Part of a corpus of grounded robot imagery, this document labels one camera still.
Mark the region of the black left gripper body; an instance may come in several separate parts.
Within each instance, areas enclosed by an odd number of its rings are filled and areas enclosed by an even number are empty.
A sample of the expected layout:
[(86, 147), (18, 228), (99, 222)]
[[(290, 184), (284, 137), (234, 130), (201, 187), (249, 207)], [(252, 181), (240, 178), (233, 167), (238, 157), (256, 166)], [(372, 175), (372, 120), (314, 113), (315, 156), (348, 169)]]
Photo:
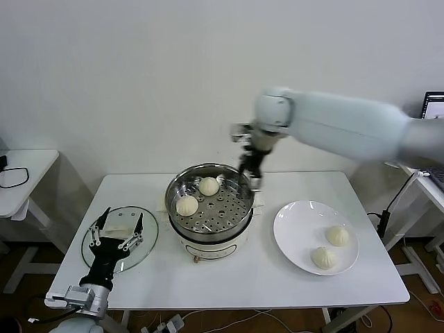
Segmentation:
[(129, 250), (119, 248), (122, 243), (122, 239), (101, 237), (99, 246), (90, 246), (89, 249), (94, 254), (94, 260), (89, 273), (80, 279), (79, 285), (94, 284), (102, 287), (112, 287), (117, 262), (130, 256)]

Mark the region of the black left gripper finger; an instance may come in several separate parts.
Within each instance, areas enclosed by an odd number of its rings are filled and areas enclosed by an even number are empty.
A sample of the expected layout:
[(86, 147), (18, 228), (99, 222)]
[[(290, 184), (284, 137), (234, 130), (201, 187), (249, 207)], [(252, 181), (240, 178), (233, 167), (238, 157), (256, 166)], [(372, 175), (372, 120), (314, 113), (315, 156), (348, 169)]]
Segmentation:
[(97, 218), (97, 220), (89, 227), (89, 233), (91, 236), (91, 241), (89, 243), (90, 247), (94, 246), (100, 246), (101, 241), (101, 231), (103, 230), (103, 227), (106, 223), (108, 214), (110, 213), (110, 207), (108, 207), (100, 217)]
[(141, 242), (143, 242), (143, 217), (144, 215), (141, 213), (133, 233), (127, 239), (125, 239), (123, 243), (118, 245), (119, 250), (134, 250)]

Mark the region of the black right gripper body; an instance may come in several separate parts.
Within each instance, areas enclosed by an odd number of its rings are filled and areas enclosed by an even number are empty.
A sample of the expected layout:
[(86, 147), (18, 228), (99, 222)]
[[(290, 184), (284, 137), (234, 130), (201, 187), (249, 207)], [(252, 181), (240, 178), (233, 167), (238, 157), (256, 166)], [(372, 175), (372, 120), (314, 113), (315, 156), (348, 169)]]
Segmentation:
[(259, 169), (264, 158), (269, 154), (269, 151), (258, 150), (255, 147), (245, 147), (244, 149), (245, 169)]

